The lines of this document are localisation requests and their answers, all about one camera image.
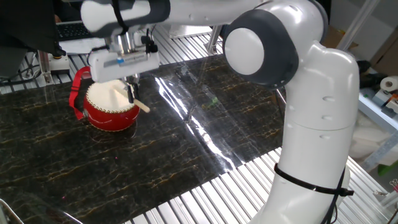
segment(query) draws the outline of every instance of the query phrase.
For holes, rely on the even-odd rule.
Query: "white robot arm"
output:
[[[154,43],[137,32],[148,24],[230,24],[223,44],[230,68],[271,90],[285,86],[282,154],[268,201],[251,223],[326,223],[338,197],[352,194],[342,188],[349,180],[343,171],[358,111],[358,66],[320,44],[327,17],[317,2],[87,0],[81,14],[109,44],[90,57],[96,82],[159,67]]]

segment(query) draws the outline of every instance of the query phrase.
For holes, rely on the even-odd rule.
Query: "black cable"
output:
[[[38,67],[38,66],[40,66],[40,65],[29,65],[29,68],[25,68],[25,69],[23,69],[22,71],[18,72],[17,74],[15,74],[15,75],[13,75],[13,76],[11,76],[11,77],[2,78],[2,79],[0,80],[0,83],[6,82],[7,80],[11,80],[11,79],[15,78],[16,76],[18,76],[18,75],[20,75],[20,74],[22,75],[22,73],[24,73],[24,72],[26,72],[26,71],[28,71],[28,70],[31,70],[32,68]]]
[[[338,185],[337,185],[337,188],[336,188],[338,190],[341,189],[341,186],[343,185],[343,179],[344,179],[345,170],[346,169],[344,168],[343,169],[343,173],[342,173],[342,175],[340,177],[340,180],[338,182]],[[331,218],[333,217],[333,211],[335,210],[334,208],[336,207],[336,202],[337,202],[338,196],[339,196],[338,194],[335,194],[335,196],[333,196],[333,200],[331,201],[329,209],[328,209],[325,217],[323,217],[323,220],[322,220],[321,224],[325,224],[325,223],[331,224]]]
[[[284,121],[284,114],[282,112],[282,109],[280,108],[280,103],[279,103],[279,100],[278,100],[278,94],[277,94],[276,91],[274,91],[274,94],[275,94],[276,104],[278,104],[278,110],[279,110],[280,118],[282,119],[282,121]]]
[[[152,35],[152,33],[154,32],[155,27],[156,27],[156,24],[152,27],[152,30],[150,32],[150,37],[151,37],[152,40],[154,40],[154,36]]]
[[[398,209],[396,210],[396,212],[394,212],[394,214],[392,215],[391,219],[388,221],[387,224],[390,224],[392,222],[392,220],[396,217],[397,213],[398,213]]]
[[[87,55],[87,65],[88,66],[91,66],[90,65],[90,63],[88,62],[88,59],[90,58],[90,55],[91,55],[91,53],[93,53],[93,52],[96,52],[96,51],[99,51],[99,50],[109,50],[109,46],[108,45],[104,45],[104,46],[101,46],[101,47],[95,47],[95,48],[93,48],[89,53],[88,53],[88,55]]]
[[[333,222],[331,222],[330,224],[334,224],[337,221],[337,205],[336,204],[335,204],[335,210],[336,210],[335,220]]]
[[[23,83],[28,83],[30,81],[35,80],[37,77],[39,77],[42,74],[42,71],[39,70],[39,72],[37,73],[37,75],[34,75],[32,78],[30,79],[26,79],[26,80],[21,80],[21,81],[14,81],[14,82],[7,82],[7,83],[0,83],[0,86],[10,86],[10,85],[18,85],[18,84],[23,84]]]

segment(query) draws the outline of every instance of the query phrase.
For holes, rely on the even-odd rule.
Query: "shelf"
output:
[[[366,98],[363,93],[359,93],[358,108],[371,120],[376,122],[381,128],[384,128],[389,133],[394,133],[398,130],[398,121],[392,119],[381,112],[381,108],[376,105],[372,99]]]

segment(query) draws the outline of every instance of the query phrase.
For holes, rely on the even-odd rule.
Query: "red drum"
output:
[[[104,131],[121,131],[136,121],[139,107],[122,94],[124,87],[120,80],[94,83],[89,87],[83,113],[93,126]]]

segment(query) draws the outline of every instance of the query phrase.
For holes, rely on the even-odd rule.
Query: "black cable tie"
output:
[[[278,174],[279,176],[283,177],[284,179],[290,181],[293,184],[299,185],[299,186],[304,187],[304,188],[309,189],[309,190],[313,190],[313,191],[324,193],[324,194],[339,195],[339,196],[342,196],[342,197],[354,195],[354,191],[353,190],[348,190],[348,189],[345,189],[345,188],[330,189],[330,188],[327,188],[327,187],[320,187],[320,186],[317,186],[317,185],[310,184],[308,182],[299,180],[299,179],[297,179],[295,177],[292,177],[291,175],[288,175],[285,172],[281,171],[278,168],[278,164],[275,164],[274,170],[275,170],[276,174]]]

